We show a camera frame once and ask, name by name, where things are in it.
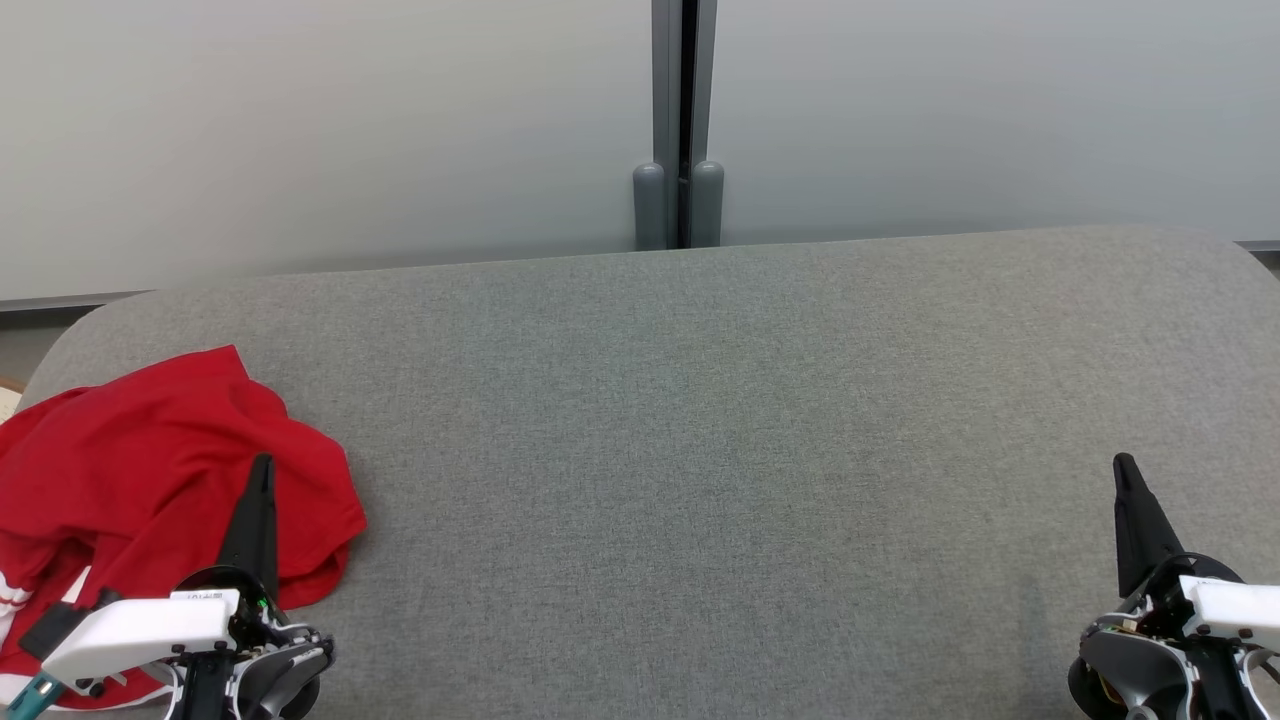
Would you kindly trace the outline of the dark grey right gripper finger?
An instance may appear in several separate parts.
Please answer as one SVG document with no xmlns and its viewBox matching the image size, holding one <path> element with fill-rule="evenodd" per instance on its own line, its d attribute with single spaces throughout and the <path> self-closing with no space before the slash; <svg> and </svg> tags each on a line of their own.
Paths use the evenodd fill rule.
<svg viewBox="0 0 1280 720">
<path fill-rule="evenodd" d="M 1184 548 L 1130 454 L 1114 457 L 1117 593 L 1126 598 L 1167 561 L 1188 569 Z"/>
</svg>

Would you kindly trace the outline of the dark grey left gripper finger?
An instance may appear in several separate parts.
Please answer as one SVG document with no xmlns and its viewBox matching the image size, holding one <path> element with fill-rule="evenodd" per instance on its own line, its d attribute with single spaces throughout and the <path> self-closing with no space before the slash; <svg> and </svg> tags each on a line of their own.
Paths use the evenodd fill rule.
<svg viewBox="0 0 1280 720">
<path fill-rule="evenodd" d="M 218 565 L 248 573 L 270 601 L 279 600 L 275 465 L 270 454 L 259 454 L 250 466 L 218 553 Z"/>
</svg>

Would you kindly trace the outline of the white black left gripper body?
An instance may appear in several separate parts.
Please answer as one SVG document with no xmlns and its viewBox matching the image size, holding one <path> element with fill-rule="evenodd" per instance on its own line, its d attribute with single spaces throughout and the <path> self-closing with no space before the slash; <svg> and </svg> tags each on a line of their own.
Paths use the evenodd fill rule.
<svg viewBox="0 0 1280 720">
<path fill-rule="evenodd" d="M 273 593 L 250 571 L 206 568 L 169 596 L 118 600 L 88 612 L 41 662 L 64 685 L 164 664 L 184 679 L 200 661 L 229 675 L 273 643 Z"/>
</svg>

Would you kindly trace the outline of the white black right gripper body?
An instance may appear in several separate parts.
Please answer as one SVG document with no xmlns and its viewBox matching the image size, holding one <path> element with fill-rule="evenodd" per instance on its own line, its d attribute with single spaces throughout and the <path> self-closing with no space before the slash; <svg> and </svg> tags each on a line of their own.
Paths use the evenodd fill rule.
<svg viewBox="0 0 1280 720">
<path fill-rule="evenodd" d="M 1243 582 L 1202 553 L 1157 562 L 1135 588 L 1139 633 L 1172 643 L 1221 642 L 1279 651 L 1279 588 Z"/>
</svg>

